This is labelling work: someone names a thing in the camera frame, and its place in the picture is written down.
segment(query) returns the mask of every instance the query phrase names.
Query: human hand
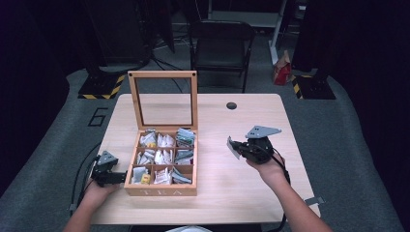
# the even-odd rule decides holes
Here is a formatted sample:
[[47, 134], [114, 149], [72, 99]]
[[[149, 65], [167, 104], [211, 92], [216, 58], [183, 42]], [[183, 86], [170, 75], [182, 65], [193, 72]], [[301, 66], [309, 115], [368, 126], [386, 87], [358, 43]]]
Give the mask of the human hand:
[[[274, 154], [275, 158], [284, 165], [284, 158], [279, 154]], [[249, 159], [247, 159], [247, 164], [259, 172], [262, 180], [268, 185], [273, 191], [282, 185], [288, 185], [286, 178], [283, 173], [283, 169], [280, 165], [273, 159], [263, 164], [256, 164]]]
[[100, 187], [95, 181], [90, 180], [80, 206], [87, 207], [94, 212], [101, 206], [106, 197], [119, 187], [120, 185], [105, 185], [105, 187]]

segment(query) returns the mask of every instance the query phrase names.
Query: wooden table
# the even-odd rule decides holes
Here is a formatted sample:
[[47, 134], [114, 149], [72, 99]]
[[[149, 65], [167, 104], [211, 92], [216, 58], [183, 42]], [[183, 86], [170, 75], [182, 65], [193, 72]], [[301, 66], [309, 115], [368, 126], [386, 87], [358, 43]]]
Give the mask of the wooden table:
[[[228, 102], [238, 107], [230, 110]], [[313, 197], [298, 146], [279, 95], [198, 95], [197, 196], [129, 196], [123, 188], [112, 193], [94, 214], [95, 224], [218, 224], [281, 221], [283, 210], [273, 192], [245, 159], [237, 160], [226, 146], [247, 141], [253, 126], [282, 129], [270, 135], [273, 146], [286, 159], [292, 187]], [[99, 154], [104, 150], [119, 159], [113, 171], [130, 165], [137, 124], [130, 94], [119, 97]], [[320, 216], [317, 205], [310, 206]]]

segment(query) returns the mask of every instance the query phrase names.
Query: gray floor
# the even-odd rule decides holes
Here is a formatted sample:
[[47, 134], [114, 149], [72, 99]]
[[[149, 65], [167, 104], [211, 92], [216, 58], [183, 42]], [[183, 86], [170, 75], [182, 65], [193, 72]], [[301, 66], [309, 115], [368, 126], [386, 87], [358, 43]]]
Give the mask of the gray floor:
[[[331, 77], [329, 83], [337, 96], [335, 101], [298, 100], [291, 83], [274, 85], [269, 39], [269, 36], [258, 35], [255, 40], [247, 93], [276, 93], [282, 97], [313, 191], [327, 200], [319, 207], [322, 218], [335, 231], [403, 231], [372, 165], [346, 92]], [[286, 37], [282, 49], [288, 48], [292, 54], [295, 39], [291, 35]], [[181, 69], [190, 67], [189, 51], [184, 43], [176, 45], [175, 54], [167, 48], [157, 49], [155, 54]], [[143, 70], [159, 69], [150, 62]], [[76, 169], [90, 149], [103, 139], [118, 98], [79, 100], [77, 91], [86, 77], [86, 71], [67, 77], [71, 91], [66, 104], [0, 200], [0, 231], [59, 231], [69, 219], [66, 209]], [[129, 92], [130, 85], [124, 81], [120, 94]], [[199, 92], [240, 93], [240, 90], [200, 88]], [[107, 108], [100, 111], [106, 115], [102, 126], [88, 127], [98, 107]], [[276, 226], [267, 223], [262, 228], [266, 231]], [[94, 225], [92, 230], [128, 231], [129, 227]]]

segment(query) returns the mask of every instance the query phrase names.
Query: black chair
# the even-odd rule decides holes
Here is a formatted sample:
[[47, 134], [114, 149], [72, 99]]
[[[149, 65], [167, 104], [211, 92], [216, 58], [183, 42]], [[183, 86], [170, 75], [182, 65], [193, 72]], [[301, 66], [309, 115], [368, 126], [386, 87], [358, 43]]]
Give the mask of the black chair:
[[190, 68], [238, 72], [239, 77], [243, 73], [242, 93], [245, 93], [250, 49], [255, 36], [253, 28], [238, 21], [201, 20], [190, 26], [189, 36]]

